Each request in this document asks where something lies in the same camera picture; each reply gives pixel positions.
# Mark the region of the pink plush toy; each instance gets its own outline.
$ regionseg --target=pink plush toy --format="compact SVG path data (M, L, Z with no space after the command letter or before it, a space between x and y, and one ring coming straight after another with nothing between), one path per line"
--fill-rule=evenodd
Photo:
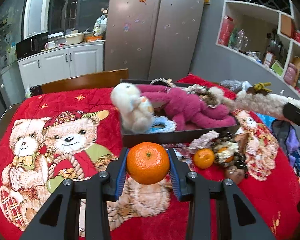
M187 94L180 88L161 85L138 85L141 95L151 104L160 104L167 116L177 124L177 130L183 130L186 122L192 122L202 128L226 127L235 125L235 119L228 115L224 105L210 108L197 95Z

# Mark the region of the red box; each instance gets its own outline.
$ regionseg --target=red box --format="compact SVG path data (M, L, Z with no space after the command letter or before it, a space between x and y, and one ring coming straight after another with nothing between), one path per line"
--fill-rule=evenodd
M233 19L228 15L225 15L222 21L220 36L218 39L218 43L221 45L228 46L229 38L234 28Z

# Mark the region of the star print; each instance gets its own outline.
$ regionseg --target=star print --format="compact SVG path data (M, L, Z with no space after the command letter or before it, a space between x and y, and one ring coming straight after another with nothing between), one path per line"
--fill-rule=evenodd
M48 107L47 104L43 104L42 106L40 106L40 109L44 109L45 107Z
M81 100L81 99L84 99L86 97L82 96L82 94L80 94L79 96L75 97L75 99L78 100L78 102Z

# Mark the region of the microwave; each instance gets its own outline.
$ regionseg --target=microwave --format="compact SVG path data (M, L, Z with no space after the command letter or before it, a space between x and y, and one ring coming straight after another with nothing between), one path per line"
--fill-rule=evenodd
M48 42L48 33L39 33L16 44L17 58L22 59L34 55L44 49Z

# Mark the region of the gray wall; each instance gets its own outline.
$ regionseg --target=gray wall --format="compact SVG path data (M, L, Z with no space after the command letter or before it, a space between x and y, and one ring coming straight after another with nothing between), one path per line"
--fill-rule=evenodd
M222 18L224 0L211 0L205 5L190 71L206 80L220 82L225 79L258 82L271 82L271 89L279 94L299 99L281 80L256 65L254 62L232 51L216 45ZM296 127L300 137L300 128Z

